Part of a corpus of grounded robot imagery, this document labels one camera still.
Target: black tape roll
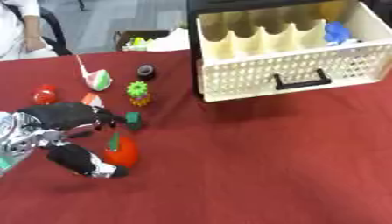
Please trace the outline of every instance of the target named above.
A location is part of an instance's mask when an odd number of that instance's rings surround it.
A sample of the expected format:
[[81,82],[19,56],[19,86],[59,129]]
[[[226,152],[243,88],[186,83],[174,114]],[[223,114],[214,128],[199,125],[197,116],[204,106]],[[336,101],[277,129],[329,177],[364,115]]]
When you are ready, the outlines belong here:
[[142,81],[149,81],[155,78],[155,68],[152,65],[142,65],[137,69],[137,77]]

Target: person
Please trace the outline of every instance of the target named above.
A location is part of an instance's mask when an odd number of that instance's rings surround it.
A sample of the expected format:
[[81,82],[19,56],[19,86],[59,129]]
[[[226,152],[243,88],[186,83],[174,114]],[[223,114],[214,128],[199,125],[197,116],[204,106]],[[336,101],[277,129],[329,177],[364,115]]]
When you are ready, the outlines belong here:
[[[24,23],[10,10],[17,6]],[[37,0],[0,0],[0,61],[55,57],[42,38]]]

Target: silver robotic arm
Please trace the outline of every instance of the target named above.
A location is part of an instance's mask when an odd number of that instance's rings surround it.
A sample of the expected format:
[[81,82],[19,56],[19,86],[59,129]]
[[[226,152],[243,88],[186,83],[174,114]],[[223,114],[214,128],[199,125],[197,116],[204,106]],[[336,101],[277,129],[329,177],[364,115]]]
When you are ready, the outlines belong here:
[[22,108],[0,113],[0,175],[27,158],[35,148],[48,150],[47,158],[58,165],[93,178],[128,175],[120,165],[103,163],[89,150],[68,139],[91,134],[103,125],[114,128],[125,119],[110,111],[79,102]]

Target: blue toy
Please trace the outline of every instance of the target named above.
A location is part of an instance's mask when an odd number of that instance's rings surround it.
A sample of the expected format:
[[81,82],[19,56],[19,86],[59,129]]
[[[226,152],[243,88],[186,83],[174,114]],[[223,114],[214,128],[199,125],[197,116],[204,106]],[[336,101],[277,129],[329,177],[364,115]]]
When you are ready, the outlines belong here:
[[341,45],[350,38],[350,31],[341,22],[335,21],[325,25],[325,41]]

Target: black drawer handle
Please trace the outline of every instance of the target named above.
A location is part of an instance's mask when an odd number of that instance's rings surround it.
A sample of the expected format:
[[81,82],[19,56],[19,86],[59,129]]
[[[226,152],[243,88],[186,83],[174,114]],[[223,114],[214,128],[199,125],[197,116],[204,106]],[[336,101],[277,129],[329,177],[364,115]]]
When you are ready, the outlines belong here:
[[276,81],[276,90],[283,90],[289,88],[305,88],[305,87],[326,85],[332,83],[332,80],[326,77],[326,74],[324,73],[323,69],[320,68],[317,69],[316,73],[318,74],[318,77],[320,77],[320,80],[308,80],[304,82],[288,83],[288,84],[284,84],[282,82],[282,79],[280,78],[280,75],[276,73],[274,74],[274,79]]

